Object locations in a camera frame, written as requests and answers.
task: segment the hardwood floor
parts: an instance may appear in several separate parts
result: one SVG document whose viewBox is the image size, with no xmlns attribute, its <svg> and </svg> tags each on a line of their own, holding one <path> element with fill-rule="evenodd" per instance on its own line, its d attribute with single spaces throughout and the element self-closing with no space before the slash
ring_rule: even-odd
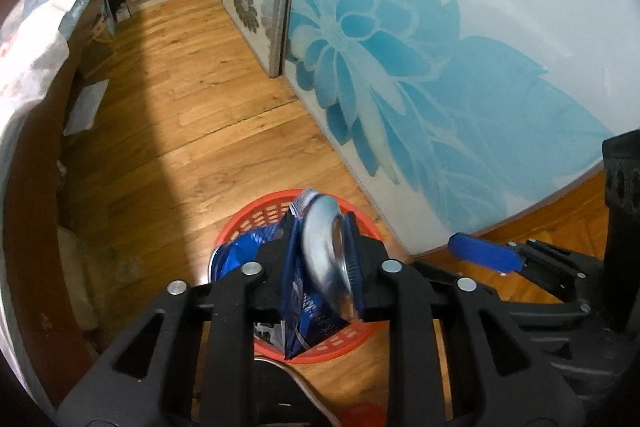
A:
<svg viewBox="0 0 640 427">
<path fill-rule="evenodd" d="M 62 225 L 84 248 L 100 343 L 173 279 L 206 281 L 226 220 L 255 198 L 312 187 L 350 200 L 386 227 L 282 78 L 269 79 L 220 0 L 173 0 L 118 25 L 115 54 L 94 74 L 109 87 L 94 128 L 63 143 L 68 168 Z M 604 182 L 487 235 L 537 237 L 594 255 L 604 251 Z M 550 300 L 519 276 L 453 260 L 430 261 L 493 284 L 505 298 Z M 352 353 L 297 366 L 334 409 L 386 403 L 382 328 Z"/>
</svg>

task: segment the blue wrapper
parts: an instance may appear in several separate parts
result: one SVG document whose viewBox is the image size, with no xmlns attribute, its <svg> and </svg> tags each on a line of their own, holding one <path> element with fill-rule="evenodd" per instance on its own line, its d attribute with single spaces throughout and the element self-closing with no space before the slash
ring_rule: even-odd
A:
<svg viewBox="0 0 640 427">
<path fill-rule="evenodd" d="M 255 261 L 260 245 L 281 237 L 281 233 L 280 223 L 257 227 L 218 247 L 210 264 L 211 280 L 216 281 L 238 266 Z M 304 353 L 348 325 L 314 287 L 306 270 L 301 235 L 302 220 L 295 218 L 282 270 L 282 322 L 254 327 L 256 336 L 277 347 L 286 360 Z"/>
</svg>

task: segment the white paper on floor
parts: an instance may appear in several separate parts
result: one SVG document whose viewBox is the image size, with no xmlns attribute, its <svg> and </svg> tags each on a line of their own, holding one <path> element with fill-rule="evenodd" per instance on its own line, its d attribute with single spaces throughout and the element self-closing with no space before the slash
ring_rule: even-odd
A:
<svg viewBox="0 0 640 427">
<path fill-rule="evenodd" d="M 97 84 L 86 86 L 81 91 L 66 122 L 65 136 L 89 130 L 94 126 L 94 118 L 108 84 L 108 80 L 102 80 Z"/>
</svg>

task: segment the brown flower decal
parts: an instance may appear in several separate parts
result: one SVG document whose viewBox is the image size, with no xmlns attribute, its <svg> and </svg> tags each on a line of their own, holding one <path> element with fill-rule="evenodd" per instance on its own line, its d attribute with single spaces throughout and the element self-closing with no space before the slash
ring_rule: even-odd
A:
<svg viewBox="0 0 640 427">
<path fill-rule="evenodd" d="M 236 7 L 236 13 L 242 24 L 250 31 L 256 33 L 256 30 L 260 27 L 258 24 L 258 11 L 254 7 L 254 0 L 234 0 L 234 6 Z"/>
</svg>

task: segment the black plastic mount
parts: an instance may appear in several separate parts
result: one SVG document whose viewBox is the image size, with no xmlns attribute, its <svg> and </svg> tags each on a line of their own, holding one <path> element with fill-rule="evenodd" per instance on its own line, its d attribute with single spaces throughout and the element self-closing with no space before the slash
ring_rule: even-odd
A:
<svg viewBox="0 0 640 427">
<path fill-rule="evenodd" d="M 390 324 L 389 427 L 638 425 L 623 421 L 634 421 L 628 413 L 621 420 L 618 405 L 618 414 L 612 412 L 612 397 L 623 396 L 616 391 L 638 369 L 638 343 L 610 327 L 601 261 L 545 243 L 518 245 L 524 277 L 564 302 L 507 303 L 488 286 L 428 264 L 391 262 L 390 269 L 383 244 L 359 235 L 353 215 L 347 219 L 356 230 L 347 248 L 355 250 L 362 274 L 362 319 Z M 260 248 L 259 271 L 239 267 L 194 288 L 170 284 L 65 398 L 60 424 L 258 425 L 252 324 L 279 320 L 291 223 L 287 216 L 283 238 Z M 194 375 L 207 321 L 195 422 Z M 449 373 L 447 391 L 441 363 Z M 446 399 L 453 418 L 446 418 Z M 616 423 L 607 423 L 613 418 Z"/>
</svg>

